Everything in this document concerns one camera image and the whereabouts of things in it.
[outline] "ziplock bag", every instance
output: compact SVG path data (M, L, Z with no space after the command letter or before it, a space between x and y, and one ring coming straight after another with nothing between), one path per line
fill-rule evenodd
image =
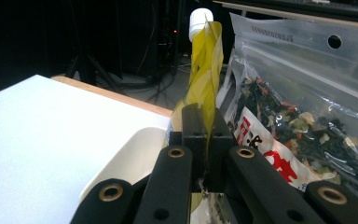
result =
M293 187L358 196L358 30L231 14L236 96L225 119Z

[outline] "red label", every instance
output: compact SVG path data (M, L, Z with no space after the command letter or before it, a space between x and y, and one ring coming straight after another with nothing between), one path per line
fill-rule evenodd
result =
M237 136L237 142L240 146L243 146L243 137L249 132L249 127L251 126L251 123L249 122L249 120L246 117L242 117L242 122L241 122L241 130L240 133Z
M290 162L282 159L277 151L268 151L264 153L263 156L270 156L274 159L274 163L272 164L272 166L281 174L281 176L287 182L292 182L289 176L291 176L293 179L297 179L297 175L290 166Z

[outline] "wooden table edge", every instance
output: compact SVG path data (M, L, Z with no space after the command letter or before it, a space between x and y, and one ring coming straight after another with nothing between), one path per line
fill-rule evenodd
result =
M82 89L84 91L90 91L90 92L99 94L101 96L108 97L110 99L120 101L120 102L128 104L128 105L134 105L134 106L137 106L139 108L154 112L156 114L160 114L160 115L168 117L168 118L172 114L172 111L169 110L169 109L166 109L166 108L163 108L163 107L160 107L160 106L157 106L157 105L151 105L151 104L145 103L143 101L136 100L136 99L130 98L128 96L121 95L121 94L118 94L118 93L115 93L115 92L112 92L112 91L107 91L107 90L104 90L102 88L95 87L95 86L92 86L90 84L80 82L80 81L74 80L74 79L69 78L69 77L55 76L55 77L52 77L51 79L53 79L55 81L59 81L59 82L64 83L64 84L67 84L67 85L70 85L70 86L73 86L73 87L77 87L77 88Z

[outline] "yellow object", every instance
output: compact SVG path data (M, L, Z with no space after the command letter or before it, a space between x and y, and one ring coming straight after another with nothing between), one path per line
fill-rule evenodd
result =
M223 64L222 25L217 21L208 21L205 28L193 37L191 72L185 96L178 102L171 116L168 132L182 131L182 108L185 105L199 105L203 123L207 132L209 146L214 121L214 109L219 88L220 70ZM193 193L191 212L202 200L201 193Z

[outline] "brass insert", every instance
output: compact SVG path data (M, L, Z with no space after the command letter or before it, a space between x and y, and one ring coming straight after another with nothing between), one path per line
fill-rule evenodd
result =
M237 150L237 154L241 157L244 157L244 158L252 158L255 156L255 153L250 150L250 149L247 149L247 148L240 148Z
M101 201L110 203L118 199L123 194L123 187L119 184L110 184L100 190L99 197Z
M347 197L336 189L329 187L320 187L318 189L319 195L326 201L334 204L346 204L348 202Z
M180 158L185 155L185 152L180 148L173 148L168 151L168 155L172 158Z

